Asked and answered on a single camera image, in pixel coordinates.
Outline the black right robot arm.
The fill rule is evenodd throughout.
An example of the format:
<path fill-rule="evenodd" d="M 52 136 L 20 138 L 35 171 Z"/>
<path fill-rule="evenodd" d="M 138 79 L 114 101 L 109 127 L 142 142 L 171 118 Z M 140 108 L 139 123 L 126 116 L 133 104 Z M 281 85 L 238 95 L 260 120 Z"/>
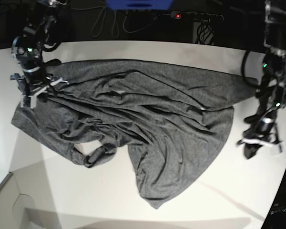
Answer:
<path fill-rule="evenodd" d="M 54 86 L 64 82 L 62 77 L 47 72 L 48 66 L 61 64 L 58 59 L 43 60 L 43 52 L 52 52 L 61 44 L 58 35 L 58 14 L 67 0 L 38 0 L 34 5 L 20 36 L 13 40 L 11 54 L 17 60 L 23 74 L 10 76 L 21 92 L 21 107 L 37 106 L 37 99 L 47 98 L 55 92 Z"/>

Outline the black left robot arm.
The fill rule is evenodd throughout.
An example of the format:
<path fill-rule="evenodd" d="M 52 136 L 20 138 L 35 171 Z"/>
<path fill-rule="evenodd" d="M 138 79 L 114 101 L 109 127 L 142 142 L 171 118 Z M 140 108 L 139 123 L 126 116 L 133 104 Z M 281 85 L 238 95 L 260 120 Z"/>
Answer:
<path fill-rule="evenodd" d="M 238 141 L 238 145 L 244 145 L 246 159 L 254 157 L 262 147 L 277 146 L 282 152 L 276 119 L 278 110 L 286 107 L 286 0 L 265 1 L 264 46 L 266 54 L 259 85 L 251 84 L 245 76 L 250 51 L 245 52 L 241 65 L 243 80 L 256 89 L 259 100 L 256 114 L 244 119 L 250 127 Z"/>

